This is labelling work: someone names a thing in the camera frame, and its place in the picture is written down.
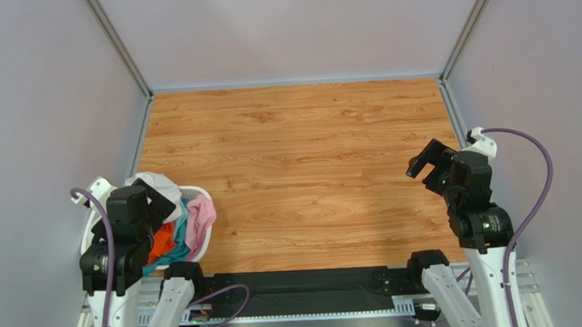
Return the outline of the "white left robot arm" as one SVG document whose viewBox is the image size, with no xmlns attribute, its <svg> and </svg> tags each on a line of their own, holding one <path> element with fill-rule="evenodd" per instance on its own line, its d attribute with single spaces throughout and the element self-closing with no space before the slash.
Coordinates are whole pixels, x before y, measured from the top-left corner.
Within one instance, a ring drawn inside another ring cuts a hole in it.
<svg viewBox="0 0 582 327">
<path fill-rule="evenodd" d="M 97 177 L 86 189 L 73 188 L 72 200 L 92 209 L 94 225 L 79 268 L 94 327 L 138 327 L 143 269 L 153 236 L 177 206 L 143 180 L 115 187 Z M 166 268 L 156 309 L 147 327 L 180 327 L 184 311 L 205 284 L 198 263 Z"/>
</svg>

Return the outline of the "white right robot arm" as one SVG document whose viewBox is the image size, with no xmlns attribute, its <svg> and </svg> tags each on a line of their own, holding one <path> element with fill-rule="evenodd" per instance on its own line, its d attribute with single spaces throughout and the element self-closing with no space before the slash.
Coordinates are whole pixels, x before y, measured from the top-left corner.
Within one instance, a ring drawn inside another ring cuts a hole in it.
<svg viewBox="0 0 582 327">
<path fill-rule="evenodd" d="M 481 127 L 467 133 L 467 147 L 452 149 L 431 140 L 410 159 L 407 176 L 416 178 L 431 164 L 422 183 L 444 201 L 450 229 L 464 250 L 480 302 L 472 304 L 440 250 L 412 253 L 408 268 L 431 294 L 450 327 L 520 327 L 525 318 L 515 305 L 516 256 L 508 251 L 514 236 L 506 210 L 492 201 L 492 168 L 497 145 Z"/>
</svg>

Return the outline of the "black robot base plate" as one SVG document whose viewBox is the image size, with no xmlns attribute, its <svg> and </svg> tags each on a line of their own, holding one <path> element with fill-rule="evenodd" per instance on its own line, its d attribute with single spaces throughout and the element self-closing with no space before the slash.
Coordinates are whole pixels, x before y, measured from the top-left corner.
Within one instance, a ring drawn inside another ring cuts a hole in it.
<svg viewBox="0 0 582 327">
<path fill-rule="evenodd" d="M 390 310 L 394 296 L 426 293 L 408 268 L 369 266 L 207 276 L 193 299 L 235 284 L 250 293 L 235 288 L 210 299 L 215 318 L 234 314 L 246 298 L 241 318 Z"/>
</svg>

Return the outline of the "white t shirt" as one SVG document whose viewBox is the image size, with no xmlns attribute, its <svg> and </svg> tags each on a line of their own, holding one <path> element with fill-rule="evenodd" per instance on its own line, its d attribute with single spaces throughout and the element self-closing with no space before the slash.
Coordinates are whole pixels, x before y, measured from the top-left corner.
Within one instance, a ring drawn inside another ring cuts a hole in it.
<svg viewBox="0 0 582 327">
<path fill-rule="evenodd" d="M 152 189 L 156 190 L 158 193 L 163 195 L 166 199 L 170 200 L 174 205 L 175 209 L 165 217 L 164 223 L 174 222 L 183 215 L 182 204 L 181 204 L 181 192 L 179 187 L 171 181 L 168 177 L 159 173 L 152 173 L 149 171 L 142 171 L 136 173 L 135 175 L 126 178 L 125 185 L 131 186 L 137 179 L 143 180 L 148 183 Z"/>
</svg>

